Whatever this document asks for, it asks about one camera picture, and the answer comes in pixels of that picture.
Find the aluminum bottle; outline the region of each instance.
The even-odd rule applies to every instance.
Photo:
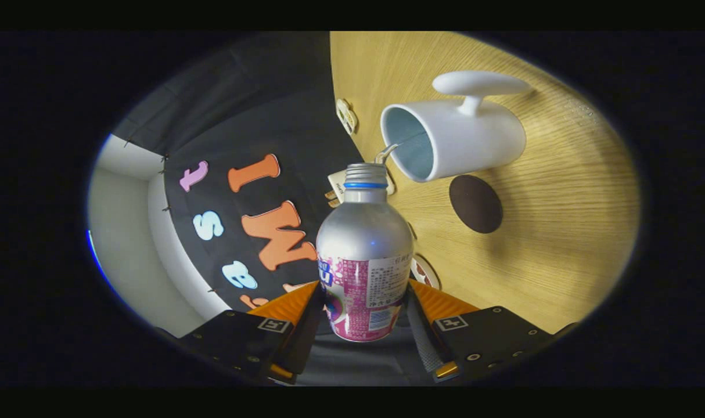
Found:
[[[386,166],[350,164],[344,201],[319,228],[319,277],[332,330],[355,342],[389,335],[412,260],[412,233],[386,202]]]

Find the blue ring on bottle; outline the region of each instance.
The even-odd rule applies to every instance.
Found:
[[[345,188],[356,188],[356,189],[385,189],[387,185],[382,185],[381,183],[343,183]]]

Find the brown round coaster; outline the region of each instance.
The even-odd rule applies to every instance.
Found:
[[[459,175],[450,187],[451,205],[461,222],[480,233],[494,232],[502,223],[502,204],[488,183]]]

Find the orange gripper pad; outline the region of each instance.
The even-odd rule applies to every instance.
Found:
[[[319,283],[319,281],[307,283],[247,313],[265,318],[289,320],[293,326],[296,326]]]
[[[463,315],[479,310],[478,307],[467,304],[458,297],[450,296],[444,291],[419,283],[417,280],[410,279],[409,284],[412,286],[420,306],[422,306],[422,312],[425,313],[429,325],[432,325],[436,319]]]

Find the mug handle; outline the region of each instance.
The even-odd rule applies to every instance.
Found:
[[[527,92],[531,85],[523,80],[490,71],[453,71],[440,74],[433,87],[444,95],[466,96],[458,111],[476,116],[485,96],[515,95]]]

